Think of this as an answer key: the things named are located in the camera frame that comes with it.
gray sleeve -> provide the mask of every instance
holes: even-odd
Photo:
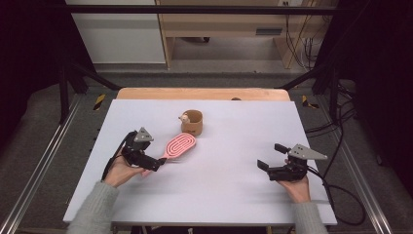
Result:
[[[117,188],[97,182],[70,222],[67,233],[110,233],[112,209],[118,194]]]
[[[297,203],[292,205],[297,234],[327,233],[319,217],[319,209],[315,203]]]

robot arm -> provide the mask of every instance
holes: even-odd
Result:
[[[154,139],[144,129],[140,128],[139,131],[133,131],[127,134],[125,139],[121,142],[118,150],[115,152],[112,158],[109,159],[107,165],[103,171],[102,180],[106,178],[113,161],[118,157],[117,153],[125,144],[122,149],[122,156],[125,157],[130,165],[136,165],[146,170],[156,172],[161,167],[166,159],[154,159],[145,154],[145,149],[151,144],[150,141]]]
[[[307,174],[308,159],[327,159],[326,155],[322,155],[301,144],[296,144],[291,149],[276,143],[274,149],[283,154],[287,153],[289,163],[282,167],[270,168],[268,164],[257,160],[258,168],[266,172],[271,181],[300,180]]]

gray floor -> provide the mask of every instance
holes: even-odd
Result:
[[[235,38],[211,38],[209,43],[203,43],[200,39],[194,38],[179,39],[175,45],[174,60],[170,70],[159,66],[128,64],[124,67],[103,65],[99,67],[99,71],[107,79],[125,87],[260,87],[269,89],[283,85],[305,72],[300,67],[283,69],[271,39]],[[47,172],[42,177],[34,197],[24,211],[19,230],[47,228],[58,233],[57,230],[63,230],[67,225],[61,221],[67,202],[76,188],[88,160],[90,149],[94,147],[94,137],[98,135],[98,129],[104,121],[110,100],[117,94],[90,79],[87,81],[91,86],[88,93],[72,96],[74,99],[81,100],[79,110],[47,168]],[[328,121],[322,108],[305,107],[301,103],[303,95],[307,96],[309,103],[322,105],[326,101],[325,96],[312,95],[310,89],[312,82],[309,80],[289,91],[291,99],[296,102],[304,129],[318,127]],[[343,81],[343,84],[349,89],[354,88],[352,82]],[[106,98],[101,108],[93,110],[97,96],[102,93],[106,94]],[[345,100],[344,97],[340,97],[340,103],[344,103]],[[36,170],[37,163],[41,160],[56,131],[58,119],[58,86],[51,86],[31,97],[27,112],[22,117],[16,134],[8,147],[1,152],[0,189],[3,202],[0,204],[0,218],[2,220],[5,220],[13,209],[21,191]],[[316,137],[308,135],[309,143],[315,150],[331,155],[336,147],[334,139],[336,132]],[[391,168],[377,165],[375,158],[377,149],[362,120],[351,118],[345,124],[344,133],[345,141],[356,158],[393,233],[413,233],[412,198],[404,190]],[[318,163],[318,167],[323,172],[326,162]],[[357,187],[351,177],[343,152],[340,151],[328,174],[327,181],[357,194]],[[332,193],[336,204],[336,214],[347,221],[358,221],[361,211],[355,200],[339,190],[333,190]],[[337,226],[330,227],[329,231],[331,233],[377,233],[373,225],[375,223],[372,220],[373,217],[374,215],[368,216],[361,225],[357,226],[340,221]],[[285,233],[286,228],[275,227],[274,233]]]

small figurine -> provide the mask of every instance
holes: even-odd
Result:
[[[180,117],[178,117],[182,121],[182,124],[189,124],[191,123],[191,120],[189,119],[188,115],[186,113],[183,113]]]

wooden cabinet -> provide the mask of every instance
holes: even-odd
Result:
[[[279,0],[156,0],[157,5],[186,6],[278,6]],[[300,6],[321,6],[322,1],[295,1]],[[267,16],[267,15],[159,15],[167,65],[170,65],[175,37],[273,37],[285,68],[293,63],[293,53],[301,48],[301,39],[323,37],[328,22],[321,16]],[[288,30],[291,51],[286,44]]]

